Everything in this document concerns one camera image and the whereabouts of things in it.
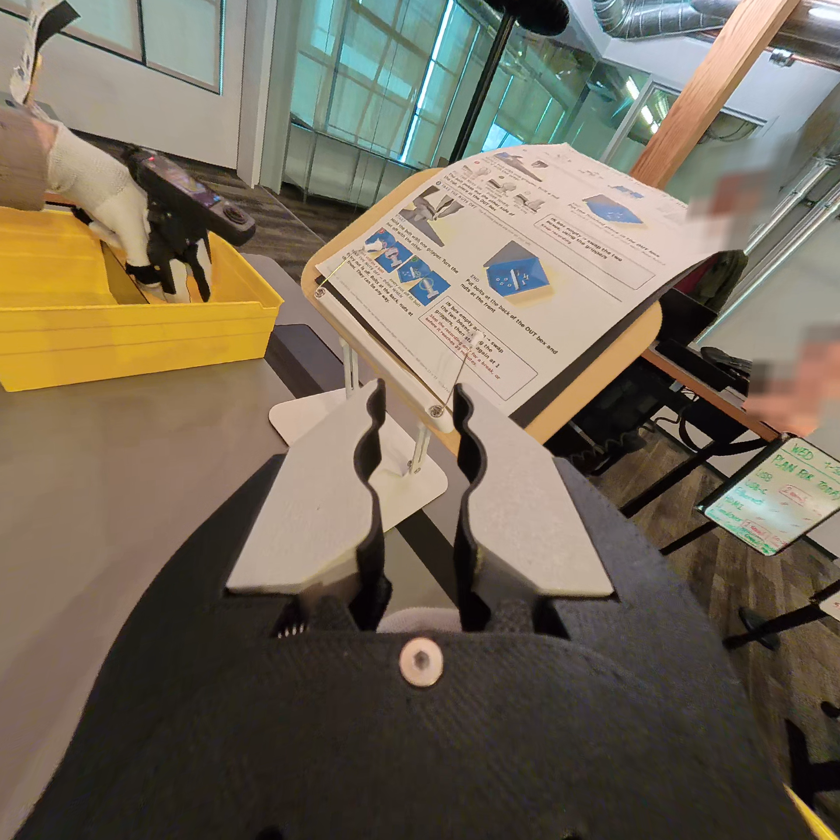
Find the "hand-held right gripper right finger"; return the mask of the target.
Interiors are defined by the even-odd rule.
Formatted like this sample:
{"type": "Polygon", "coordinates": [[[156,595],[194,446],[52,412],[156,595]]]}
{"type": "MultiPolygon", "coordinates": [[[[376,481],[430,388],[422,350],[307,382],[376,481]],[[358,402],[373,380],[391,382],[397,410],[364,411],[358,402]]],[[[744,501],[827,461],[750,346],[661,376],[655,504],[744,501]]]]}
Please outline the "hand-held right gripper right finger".
{"type": "Polygon", "coordinates": [[[457,465],[468,481],[454,545],[463,628],[507,602],[533,621],[560,598],[604,600],[614,585],[550,452],[476,388],[457,384],[457,465]]]}

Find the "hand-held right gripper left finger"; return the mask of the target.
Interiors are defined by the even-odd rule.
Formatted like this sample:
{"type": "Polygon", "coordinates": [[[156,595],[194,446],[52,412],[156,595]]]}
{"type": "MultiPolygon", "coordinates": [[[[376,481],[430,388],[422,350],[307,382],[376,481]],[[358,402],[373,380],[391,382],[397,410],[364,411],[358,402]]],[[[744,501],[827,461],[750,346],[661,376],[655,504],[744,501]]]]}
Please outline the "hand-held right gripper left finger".
{"type": "Polygon", "coordinates": [[[262,502],[227,590],[289,595],[308,614],[323,597],[376,628],[390,600],[380,500],[385,384],[369,381],[288,449],[262,502]]]}

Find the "person's left forearm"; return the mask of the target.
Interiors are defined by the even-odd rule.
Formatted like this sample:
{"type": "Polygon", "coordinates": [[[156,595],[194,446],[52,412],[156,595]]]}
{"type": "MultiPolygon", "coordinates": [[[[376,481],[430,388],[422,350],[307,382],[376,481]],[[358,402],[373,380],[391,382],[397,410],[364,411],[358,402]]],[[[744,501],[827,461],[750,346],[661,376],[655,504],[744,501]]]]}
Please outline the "person's left forearm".
{"type": "Polygon", "coordinates": [[[27,110],[1,108],[1,206],[39,212],[48,190],[56,126],[27,110]]]}

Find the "person's left hand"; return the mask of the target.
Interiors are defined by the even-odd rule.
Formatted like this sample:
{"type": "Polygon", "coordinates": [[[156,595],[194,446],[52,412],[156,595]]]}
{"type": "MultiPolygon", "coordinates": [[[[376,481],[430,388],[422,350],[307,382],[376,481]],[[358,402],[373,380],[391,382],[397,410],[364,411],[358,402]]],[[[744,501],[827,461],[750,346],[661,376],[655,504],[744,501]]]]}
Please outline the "person's left hand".
{"type": "Polygon", "coordinates": [[[148,199],[128,168],[84,141],[64,124],[50,121],[55,137],[47,153],[49,189],[83,210],[120,244],[130,266],[149,268],[148,199]]]}

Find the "black office chair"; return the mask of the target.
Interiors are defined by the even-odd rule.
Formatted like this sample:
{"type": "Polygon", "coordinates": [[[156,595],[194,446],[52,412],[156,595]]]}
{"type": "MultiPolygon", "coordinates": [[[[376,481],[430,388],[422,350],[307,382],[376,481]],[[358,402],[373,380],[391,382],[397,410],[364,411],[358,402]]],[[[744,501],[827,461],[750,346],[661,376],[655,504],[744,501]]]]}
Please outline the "black office chair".
{"type": "Polygon", "coordinates": [[[563,455],[584,475],[600,475],[645,447],[640,429],[663,407],[683,418],[694,399],[658,367],[641,359],[596,394],[570,421],[577,440],[563,455]]]}

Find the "black backing board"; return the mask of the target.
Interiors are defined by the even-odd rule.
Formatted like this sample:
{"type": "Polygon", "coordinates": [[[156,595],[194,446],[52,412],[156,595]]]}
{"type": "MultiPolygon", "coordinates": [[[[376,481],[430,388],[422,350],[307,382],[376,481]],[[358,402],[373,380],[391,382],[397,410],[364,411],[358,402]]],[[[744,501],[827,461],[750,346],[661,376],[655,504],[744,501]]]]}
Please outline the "black backing board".
{"type": "Polygon", "coordinates": [[[646,301],[515,410],[511,419],[540,443],[546,442],[642,355],[662,319],[659,301],[646,301]]]}

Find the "background wooden desk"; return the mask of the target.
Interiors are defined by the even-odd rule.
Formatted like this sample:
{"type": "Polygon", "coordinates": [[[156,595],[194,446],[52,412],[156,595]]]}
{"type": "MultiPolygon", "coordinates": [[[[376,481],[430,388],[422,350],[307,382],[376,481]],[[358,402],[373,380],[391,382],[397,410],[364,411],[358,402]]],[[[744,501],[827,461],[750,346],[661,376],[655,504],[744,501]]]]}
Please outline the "background wooden desk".
{"type": "Polygon", "coordinates": [[[784,440],[785,436],[782,433],[750,417],[743,410],[742,402],[737,402],[735,395],[726,391],[716,391],[708,383],[660,353],[655,345],[646,349],[641,358],[673,381],[674,392],[677,391],[677,386],[686,388],[696,398],[693,406],[702,405],[705,413],[716,413],[719,418],[714,421],[711,433],[707,433],[709,443],[700,447],[621,507],[621,513],[626,518],[639,513],[714,457],[763,452],[767,448],[778,446],[784,440]]]}

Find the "black laptop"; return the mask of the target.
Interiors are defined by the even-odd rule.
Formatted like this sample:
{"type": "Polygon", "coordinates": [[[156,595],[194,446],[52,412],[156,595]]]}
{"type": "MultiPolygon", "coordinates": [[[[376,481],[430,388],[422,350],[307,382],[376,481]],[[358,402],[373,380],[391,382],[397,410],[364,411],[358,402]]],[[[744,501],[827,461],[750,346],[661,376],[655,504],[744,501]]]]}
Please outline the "black laptop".
{"type": "Polygon", "coordinates": [[[656,340],[687,346],[717,319],[749,262],[742,250],[716,253],[690,269],[659,299],[656,340]]]}

